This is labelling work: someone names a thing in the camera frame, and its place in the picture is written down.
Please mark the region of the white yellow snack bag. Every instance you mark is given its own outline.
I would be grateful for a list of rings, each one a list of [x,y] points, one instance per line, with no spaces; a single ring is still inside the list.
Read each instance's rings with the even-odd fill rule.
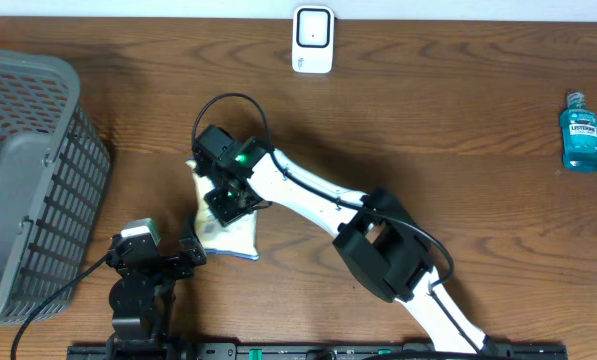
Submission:
[[[251,261],[259,260],[256,247],[257,213],[246,214],[234,223],[224,227],[209,210],[203,196],[214,189],[208,177],[196,173],[196,161],[187,159],[195,183],[197,212],[194,218],[194,230],[207,254],[226,255]]]

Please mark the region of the teal mouthwash bottle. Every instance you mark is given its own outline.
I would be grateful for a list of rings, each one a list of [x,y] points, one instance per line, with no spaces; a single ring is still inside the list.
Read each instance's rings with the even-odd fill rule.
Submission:
[[[587,109],[585,95],[569,91],[559,116],[563,139],[563,164],[573,171],[597,171],[597,116]]]

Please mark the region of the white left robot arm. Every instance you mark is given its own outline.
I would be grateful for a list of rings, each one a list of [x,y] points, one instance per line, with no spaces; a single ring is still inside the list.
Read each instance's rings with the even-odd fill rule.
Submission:
[[[194,276],[207,255],[194,230],[183,222],[181,250],[165,256],[151,218],[134,220],[112,237],[106,263],[120,279],[109,293],[114,333],[105,345],[107,359],[194,359],[195,347],[170,333],[177,281]]]

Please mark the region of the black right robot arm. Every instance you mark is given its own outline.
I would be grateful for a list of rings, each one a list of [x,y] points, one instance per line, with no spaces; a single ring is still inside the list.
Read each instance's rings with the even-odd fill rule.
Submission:
[[[402,305],[435,350],[493,355],[488,335],[453,301],[431,255],[437,241],[384,189],[370,194],[335,185],[298,166],[267,139],[233,139],[209,126],[192,141],[196,171],[212,188],[203,198],[221,226],[263,201],[282,205],[333,239],[354,278],[387,303]]]

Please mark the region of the white barcode scanner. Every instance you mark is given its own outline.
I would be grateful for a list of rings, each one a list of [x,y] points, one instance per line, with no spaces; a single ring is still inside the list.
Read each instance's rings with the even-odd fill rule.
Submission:
[[[334,12],[327,6],[303,5],[294,11],[292,69],[298,73],[326,74],[334,56]]]

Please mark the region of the grey plastic basket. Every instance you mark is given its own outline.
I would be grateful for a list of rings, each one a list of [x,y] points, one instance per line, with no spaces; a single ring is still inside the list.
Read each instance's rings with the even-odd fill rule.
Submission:
[[[0,50],[0,326],[80,273],[111,157],[65,61]]]

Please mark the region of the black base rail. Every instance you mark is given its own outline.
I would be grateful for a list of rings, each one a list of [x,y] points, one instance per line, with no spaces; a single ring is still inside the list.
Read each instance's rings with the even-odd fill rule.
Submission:
[[[350,345],[238,345],[234,343],[197,343],[187,350],[168,355],[166,350],[121,350],[113,345],[74,345],[67,349],[68,360],[95,359],[196,359],[196,360],[306,360],[306,359],[366,359],[397,353],[425,353],[433,351],[429,343]]]

